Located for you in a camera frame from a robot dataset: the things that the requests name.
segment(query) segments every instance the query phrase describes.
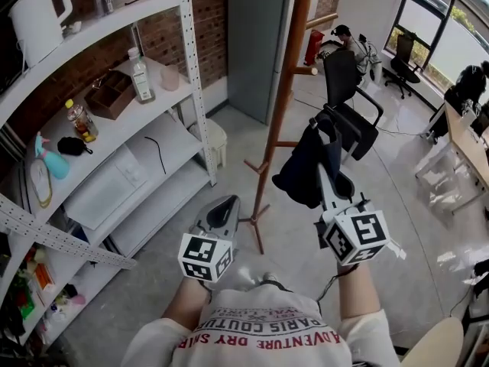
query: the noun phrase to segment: bottle label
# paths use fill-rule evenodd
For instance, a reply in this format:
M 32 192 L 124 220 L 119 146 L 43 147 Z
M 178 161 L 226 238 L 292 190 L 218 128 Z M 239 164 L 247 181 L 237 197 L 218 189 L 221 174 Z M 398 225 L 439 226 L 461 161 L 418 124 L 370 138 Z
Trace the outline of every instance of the bottle label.
M 147 82 L 147 77 L 144 72 L 135 73 L 132 75 L 134 77 L 134 83 L 136 84 L 138 94 L 141 97 L 141 100 L 146 100 L 151 97 L 151 91 L 149 83 Z

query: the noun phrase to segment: white microwave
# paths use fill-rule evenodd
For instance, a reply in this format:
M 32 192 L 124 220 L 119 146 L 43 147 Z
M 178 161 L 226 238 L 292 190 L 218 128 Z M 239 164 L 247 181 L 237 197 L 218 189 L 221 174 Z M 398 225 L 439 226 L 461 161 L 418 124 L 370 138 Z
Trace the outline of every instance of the white microwave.
M 122 145 L 65 200 L 64 209 L 70 219 L 95 230 L 146 182 L 146 170 Z

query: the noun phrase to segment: white bottle cap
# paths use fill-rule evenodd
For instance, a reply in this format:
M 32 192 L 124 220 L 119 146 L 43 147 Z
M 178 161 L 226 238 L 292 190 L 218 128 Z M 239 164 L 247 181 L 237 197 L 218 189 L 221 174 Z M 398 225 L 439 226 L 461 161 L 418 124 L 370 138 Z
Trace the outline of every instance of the white bottle cap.
M 137 47 L 132 47 L 131 49 L 128 50 L 129 58 L 137 58 L 139 57 L 139 49 Z

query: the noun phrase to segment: white electric kettle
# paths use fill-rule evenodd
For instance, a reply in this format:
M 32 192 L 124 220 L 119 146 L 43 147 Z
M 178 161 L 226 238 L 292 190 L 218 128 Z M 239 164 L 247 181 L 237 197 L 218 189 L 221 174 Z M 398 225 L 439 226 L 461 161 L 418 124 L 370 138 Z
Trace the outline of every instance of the white electric kettle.
M 9 16 L 30 68 L 63 42 L 60 23 L 73 10 L 71 0 L 63 0 L 63 5 L 64 12 L 60 16 L 54 11 L 52 0 L 18 0 L 11 8 Z

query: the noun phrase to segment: white cube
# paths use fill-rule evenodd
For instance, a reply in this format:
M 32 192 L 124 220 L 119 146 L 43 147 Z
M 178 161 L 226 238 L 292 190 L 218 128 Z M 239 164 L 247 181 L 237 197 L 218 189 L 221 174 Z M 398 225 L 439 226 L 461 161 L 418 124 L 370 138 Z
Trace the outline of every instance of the white cube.
M 183 234 L 178 262 L 184 276 L 215 283 L 232 263 L 232 242 Z
M 340 265 L 371 260 L 390 241 L 382 211 L 337 215 L 323 238 Z

